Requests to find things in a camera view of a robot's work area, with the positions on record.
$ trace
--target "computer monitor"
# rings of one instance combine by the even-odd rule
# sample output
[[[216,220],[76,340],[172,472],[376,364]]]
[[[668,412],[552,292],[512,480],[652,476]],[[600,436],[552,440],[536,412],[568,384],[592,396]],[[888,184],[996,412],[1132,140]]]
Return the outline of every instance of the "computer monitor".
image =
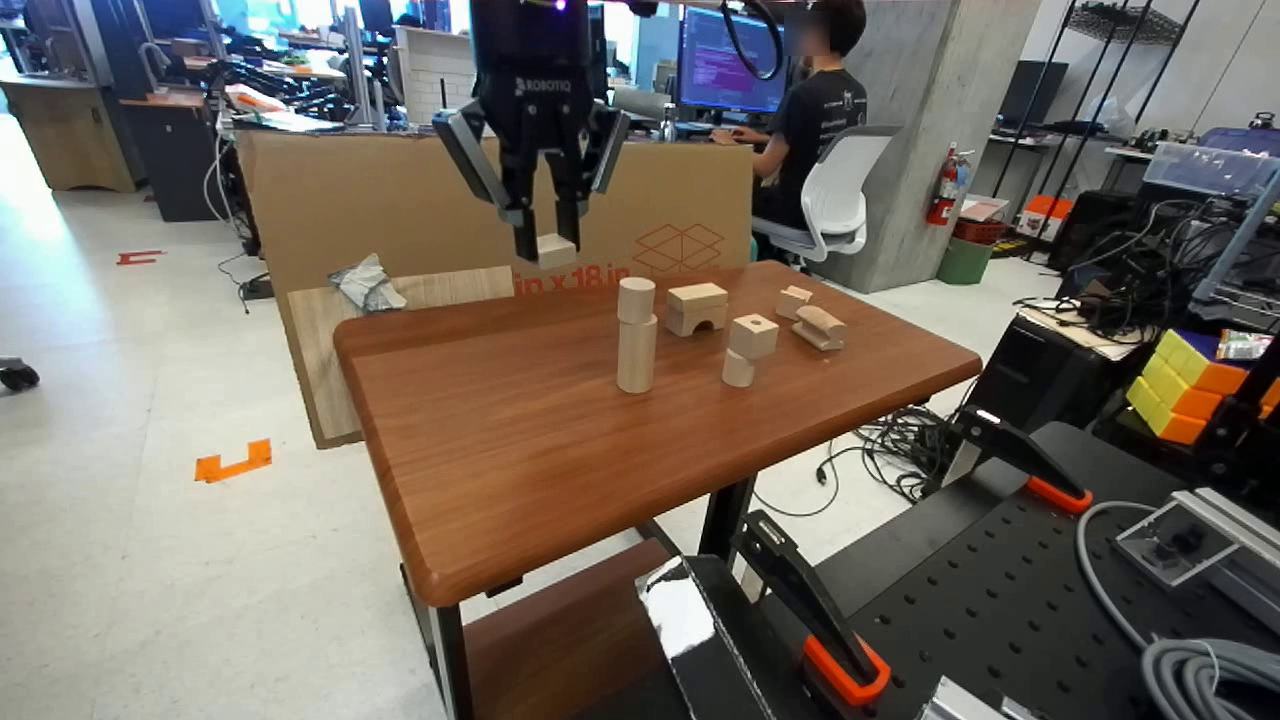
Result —
[[[784,40],[784,56],[772,52],[772,36],[764,20],[732,16],[744,56],[760,72],[792,60],[792,28],[776,28]],[[724,16],[708,8],[692,8],[680,32],[680,80],[676,104],[680,108],[712,108],[712,112],[744,112],[768,116],[788,92],[788,68],[780,68],[768,84],[744,68],[736,56]]]
[[[1040,128],[1048,120],[1048,108],[1056,92],[1064,88],[1068,64],[1044,64],[1044,60],[1020,60],[996,128],[1016,132],[1016,128]]]

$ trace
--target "table leg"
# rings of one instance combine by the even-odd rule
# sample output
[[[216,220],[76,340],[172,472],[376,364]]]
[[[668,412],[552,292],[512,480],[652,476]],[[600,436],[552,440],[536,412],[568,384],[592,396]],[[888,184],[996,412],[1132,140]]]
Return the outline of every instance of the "table leg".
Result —
[[[452,720],[472,720],[476,708],[472,708],[472,672],[468,672],[468,644],[464,644],[464,612],[456,604],[448,608],[428,608],[412,596],[412,584],[404,576],[404,592],[408,592],[408,604],[412,604],[412,616],[416,616],[416,628],[428,644],[428,660],[432,660],[432,672],[436,672],[436,684],[440,684],[440,700],[444,700],[444,712]]]
[[[732,560],[732,536],[752,508],[756,476],[712,492],[700,552]]]

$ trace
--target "orange handle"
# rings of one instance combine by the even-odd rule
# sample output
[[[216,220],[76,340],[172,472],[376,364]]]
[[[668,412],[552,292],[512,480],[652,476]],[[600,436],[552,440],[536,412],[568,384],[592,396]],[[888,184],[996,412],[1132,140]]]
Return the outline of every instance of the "orange handle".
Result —
[[[884,656],[872,648],[872,644],[864,644],[864,640],[856,640],[860,648],[864,648],[864,656],[868,656],[868,664],[872,664],[872,680],[868,684],[860,684],[860,680],[852,680],[848,672],[844,672],[844,664],[816,640],[816,636],[804,636],[804,660],[828,680],[828,688],[844,700],[844,704],[852,704],[852,708],[868,708],[868,704],[876,704],[880,696],[884,696],[884,688],[888,688],[888,680],[892,680],[892,668],[884,664]]]
[[[1064,512],[1064,516],[1084,516],[1084,512],[1092,508],[1092,492],[1072,496],[1072,492],[1048,484],[1044,476],[1032,476],[1032,480],[1024,484],[1024,492],[1036,496],[1040,504]]]

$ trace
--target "shelf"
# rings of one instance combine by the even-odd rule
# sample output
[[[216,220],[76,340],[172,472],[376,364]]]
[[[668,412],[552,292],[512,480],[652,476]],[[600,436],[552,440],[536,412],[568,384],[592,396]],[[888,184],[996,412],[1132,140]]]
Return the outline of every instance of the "shelf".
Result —
[[[1076,32],[1092,32],[1092,36],[1108,36],[1116,28],[1116,40],[1128,40],[1128,32],[1136,28],[1136,40],[1176,40],[1180,24],[1168,20],[1164,12],[1140,12],[1140,8],[1124,8],[1124,4],[1080,4],[1068,16],[1068,28]]]
[[[580,716],[664,668],[636,580],[668,556],[660,540],[644,540],[468,624],[476,716]]]

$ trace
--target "wooden table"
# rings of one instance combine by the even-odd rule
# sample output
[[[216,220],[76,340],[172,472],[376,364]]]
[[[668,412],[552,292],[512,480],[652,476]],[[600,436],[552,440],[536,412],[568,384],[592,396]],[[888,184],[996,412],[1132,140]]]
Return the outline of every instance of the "wooden table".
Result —
[[[472,696],[480,712],[528,716],[528,700],[552,696],[548,680],[564,676],[576,676],[564,692],[608,692],[604,684],[628,680],[620,664],[644,660],[640,600],[628,584],[656,568],[660,552],[640,544],[644,564],[612,560],[624,584],[584,588],[608,596],[608,612],[576,592],[564,604],[536,600],[544,624],[512,616],[484,620],[492,632],[468,628],[468,644],[484,644],[484,656],[464,648],[456,612],[464,596],[512,584],[708,492],[716,496],[704,552],[728,552],[760,468],[980,368],[972,352],[780,264],[716,280],[732,312],[772,312],[784,284],[804,284],[848,324],[852,348],[824,356],[784,332],[780,352],[740,392],[720,384],[724,332],[660,336],[656,388],[624,396],[612,384],[616,292],[428,308],[336,328],[444,704],[456,716],[472,716]],[[608,624],[628,648],[616,656],[604,644],[576,648],[580,632],[540,632],[536,652],[520,644],[520,632],[536,628],[588,628],[584,608],[628,616]]]

